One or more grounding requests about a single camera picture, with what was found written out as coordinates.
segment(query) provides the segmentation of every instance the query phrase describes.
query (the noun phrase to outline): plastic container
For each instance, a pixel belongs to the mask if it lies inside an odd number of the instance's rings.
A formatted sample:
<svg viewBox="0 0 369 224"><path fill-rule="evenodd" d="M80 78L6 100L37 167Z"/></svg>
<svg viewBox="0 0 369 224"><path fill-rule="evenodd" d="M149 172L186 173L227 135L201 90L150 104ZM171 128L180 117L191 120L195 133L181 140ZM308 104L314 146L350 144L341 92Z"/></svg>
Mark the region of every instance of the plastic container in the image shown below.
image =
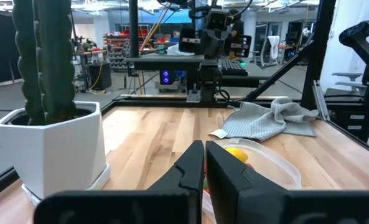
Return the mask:
<svg viewBox="0 0 369 224"><path fill-rule="evenodd" d="M247 139L223 139L215 141L223 148L237 147L248 155L246 163L251 164L255 171L269 180L289 190L302 189L300 172L287 160L274 151ZM212 201L206 191L202 197L203 212L216 223Z"/></svg>

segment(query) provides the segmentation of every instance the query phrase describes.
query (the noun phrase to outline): yellow lemon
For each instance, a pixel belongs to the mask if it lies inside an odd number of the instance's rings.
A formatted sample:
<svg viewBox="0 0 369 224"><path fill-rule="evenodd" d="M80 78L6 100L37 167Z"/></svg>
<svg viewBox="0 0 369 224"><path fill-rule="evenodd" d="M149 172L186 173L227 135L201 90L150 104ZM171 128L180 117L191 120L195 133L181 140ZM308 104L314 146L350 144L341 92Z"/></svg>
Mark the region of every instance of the yellow lemon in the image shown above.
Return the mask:
<svg viewBox="0 0 369 224"><path fill-rule="evenodd" d="M246 160L248 159L248 155L237 147L228 147L226 148L226 150L231 153L231 155L239 159L241 162L246 162Z"/></svg>

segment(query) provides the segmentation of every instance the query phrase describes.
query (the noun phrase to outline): gray towel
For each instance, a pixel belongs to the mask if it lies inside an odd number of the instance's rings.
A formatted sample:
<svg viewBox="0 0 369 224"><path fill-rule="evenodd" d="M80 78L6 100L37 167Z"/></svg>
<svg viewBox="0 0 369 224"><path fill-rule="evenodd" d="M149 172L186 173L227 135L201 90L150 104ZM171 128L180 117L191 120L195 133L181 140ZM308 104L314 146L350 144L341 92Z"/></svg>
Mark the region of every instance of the gray towel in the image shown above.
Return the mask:
<svg viewBox="0 0 369 224"><path fill-rule="evenodd" d="M279 133L315 136L309 121L318 110L309 111L289 98L277 98L271 108L243 102L225 121L222 129L228 138L250 138L264 141Z"/></svg>

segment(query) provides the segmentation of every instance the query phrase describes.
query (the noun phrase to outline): wall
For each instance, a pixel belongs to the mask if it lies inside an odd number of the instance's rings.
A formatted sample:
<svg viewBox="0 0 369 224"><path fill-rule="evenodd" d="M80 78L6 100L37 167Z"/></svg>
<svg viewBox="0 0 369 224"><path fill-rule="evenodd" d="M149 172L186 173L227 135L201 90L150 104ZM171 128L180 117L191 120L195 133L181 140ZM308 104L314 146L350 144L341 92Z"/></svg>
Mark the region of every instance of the wall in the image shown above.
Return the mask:
<svg viewBox="0 0 369 224"><path fill-rule="evenodd" d="M96 40L94 24L75 24L75 31L77 32L78 37L82 36Z"/></svg>
<svg viewBox="0 0 369 224"><path fill-rule="evenodd" d="M104 46L103 36L111 31L107 12L100 12L99 16L93 18L96 39L93 39L98 47Z"/></svg>
<svg viewBox="0 0 369 224"><path fill-rule="evenodd" d="M82 12L73 11L73 22L75 24L93 24L93 16Z"/></svg>
<svg viewBox="0 0 369 224"><path fill-rule="evenodd" d="M284 40L285 36L288 32L288 26L290 22L298 21L300 19L310 19L315 20L317 18L317 10L309 11L306 14L306 10L297 10L297 9L291 9L290 13L285 14L278 14L278 12L275 13L268 13L268 12L258 12L256 15L256 20L258 22L282 22L281 26L281 35L280 40Z"/></svg>
<svg viewBox="0 0 369 224"><path fill-rule="evenodd" d="M0 83L21 78L17 61L16 28L10 16L0 15Z"/></svg>
<svg viewBox="0 0 369 224"><path fill-rule="evenodd" d="M369 0L353 0L351 4L343 0L339 1L321 71L320 82L324 91L327 88L350 90L350 87L335 85L337 82L349 82L350 80L346 77L332 76L333 73L363 73L365 63L351 48L339 42L339 35L343 30L365 20L369 20Z"/></svg>
<svg viewBox="0 0 369 224"><path fill-rule="evenodd" d="M255 37L256 33L256 12L246 11L243 13L241 20L244 22L244 35L250 35L252 38ZM254 39L251 42L251 51L255 45Z"/></svg>
<svg viewBox="0 0 369 224"><path fill-rule="evenodd" d="M143 11L139 11L138 12L139 24L155 23L161 12L162 11L155 12L154 15L150 15ZM172 14L172 11L168 11L163 21L165 21L171 14ZM128 11L108 11L108 20L110 23L111 31L115 31L115 24L129 24L129 12ZM188 23L188 22L191 22L191 19L189 18L188 10L177 11L174 13L172 17L170 17L166 21L166 23Z"/></svg>

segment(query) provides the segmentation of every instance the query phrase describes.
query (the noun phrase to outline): white hexagonal planter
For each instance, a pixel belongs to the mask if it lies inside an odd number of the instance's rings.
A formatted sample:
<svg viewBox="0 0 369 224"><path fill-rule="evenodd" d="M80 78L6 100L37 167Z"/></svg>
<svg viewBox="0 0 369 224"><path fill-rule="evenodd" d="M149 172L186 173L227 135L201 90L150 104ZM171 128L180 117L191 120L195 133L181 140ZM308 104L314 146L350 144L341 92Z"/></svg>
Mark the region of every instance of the white hexagonal planter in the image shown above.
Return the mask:
<svg viewBox="0 0 369 224"><path fill-rule="evenodd" d="M100 104L75 104L92 113L46 126L11 124L25 109L0 119L2 153L12 162L34 204L62 190L100 190L110 178Z"/></svg>

